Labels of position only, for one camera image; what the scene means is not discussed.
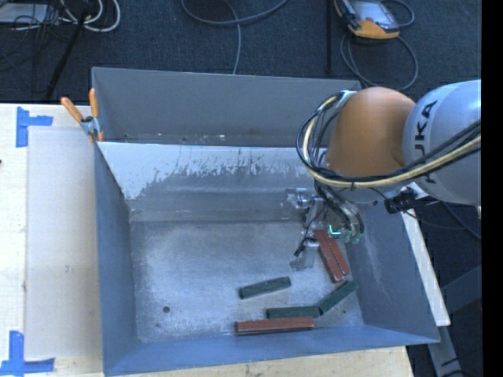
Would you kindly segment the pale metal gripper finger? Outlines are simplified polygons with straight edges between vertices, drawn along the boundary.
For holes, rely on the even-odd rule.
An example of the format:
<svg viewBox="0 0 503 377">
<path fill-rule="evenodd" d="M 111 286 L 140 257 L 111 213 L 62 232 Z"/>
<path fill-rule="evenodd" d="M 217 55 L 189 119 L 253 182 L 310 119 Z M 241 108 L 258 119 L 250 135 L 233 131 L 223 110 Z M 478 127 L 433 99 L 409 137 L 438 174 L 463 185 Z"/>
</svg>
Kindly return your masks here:
<svg viewBox="0 0 503 377">
<path fill-rule="evenodd" d="M 312 207 L 313 198 L 306 188 L 287 188 L 285 200 L 298 211 L 308 211 Z"/>
<path fill-rule="evenodd" d="M 312 268 L 318 248 L 319 242 L 313 236 L 304 237 L 294 251 L 295 258 L 290 261 L 291 268 L 295 271 Z"/>
</svg>

